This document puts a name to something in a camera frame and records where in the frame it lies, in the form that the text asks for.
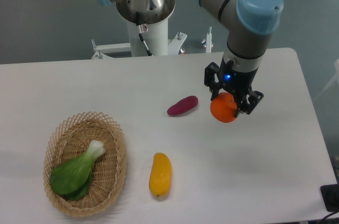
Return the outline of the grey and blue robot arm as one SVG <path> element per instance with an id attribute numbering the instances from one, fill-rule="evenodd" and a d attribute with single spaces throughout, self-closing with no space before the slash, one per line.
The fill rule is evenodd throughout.
<path id="1" fill-rule="evenodd" d="M 280 23 L 283 0 L 196 0 L 229 32 L 220 65 L 209 64 L 204 84 L 211 92 L 210 110 L 222 120 L 250 114 L 263 94 L 252 82 L 270 38 Z M 168 18 L 175 0 L 99 0 L 116 4 L 129 28 L 133 56 L 163 56 L 170 52 Z"/>

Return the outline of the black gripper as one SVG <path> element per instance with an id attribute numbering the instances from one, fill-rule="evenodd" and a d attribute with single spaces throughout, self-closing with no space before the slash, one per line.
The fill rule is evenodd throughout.
<path id="1" fill-rule="evenodd" d="M 222 58 L 220 68 L 215 62 L 211 62 L 204 69 L 204 85 L 209 88 L 211 93 L 211 101 L 218 95 L 220 89 L 233 94 L 236 103 L 236 111 L 234 117 L 240 114 L 251 114 L 259 102 L 263 99 L 264 94 L 259 91 L 252 90 L 252 82 L 257 73 L 258 68 L 248 72 L 240 72 L 235 70 L 235 62 L 227 58 Z"/>

